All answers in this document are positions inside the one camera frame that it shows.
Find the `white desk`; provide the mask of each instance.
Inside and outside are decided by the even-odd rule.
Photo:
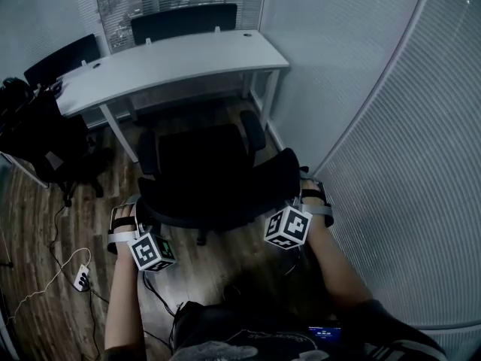
[[[279,71],[286,67],[289,63],[258,31],[188,35],[115,53],[68,73],[63,77],[64,91],[57,103],[65,116],[99,105],[127,154],[137,162],[135,152],[109,110],[108,102],[112,99],[191,77],[266,71],[270,76],[260,116],[265,127]],[[250,89],[244,79],[244,97]]]

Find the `hand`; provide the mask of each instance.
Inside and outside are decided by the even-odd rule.
[[[133,208],[133,205],[125,205],[123,207],[117,208],[116,213],[115,213],[115,218],[123,218],[123,217],[134,217],[135,216],[135,210]],[[135,225],[126,225],[126,226],[120,226],[117,227],[113,232],[131,232],[136,229]],[[127,245],[127,242],[117,242],[116,243],[117,247],[117,259],[133,259],[132,254],[130,253],[129,246]]]
[[[320,188],[312,180],[306,180],[306,181],[303,180],[301,187],[303,190],[320,191]],[[304,203],[305,205],[315,205],[315,206],[324,205],[324,201],[321,198],[317,198],[314,196],[306,196],[302,198],[302,203]],[[312,232],[318,229],[325,229],[324,216],[313,214],[313,218],[310,221],[309,235],[312,235]]]

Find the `forearm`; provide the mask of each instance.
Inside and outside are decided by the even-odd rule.
[[[334,307],[341,312],[373,297],[325,227],[322,218],[313,216],[307,240],[316,255]]]
[[[116,261],[105,325],[105,349],[133,345],[138,352],[145,353],[137,275],[133,258]]]

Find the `desk surface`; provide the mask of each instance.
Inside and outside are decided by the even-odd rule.
[[[188,35],[115,53],[68,73],[57,102],[60,112],[68,116],[176,80],[288,66],[258,31]]]

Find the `black shirt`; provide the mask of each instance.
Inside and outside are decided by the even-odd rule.
[[[341,338],[331,342],[282,314],[189,303],[176,319],[171,361],[446,360],[433,340],[396,320],[378,301],[365,302],[339,318]],[[132,359],[128,348],[108,350],[104,357]]]

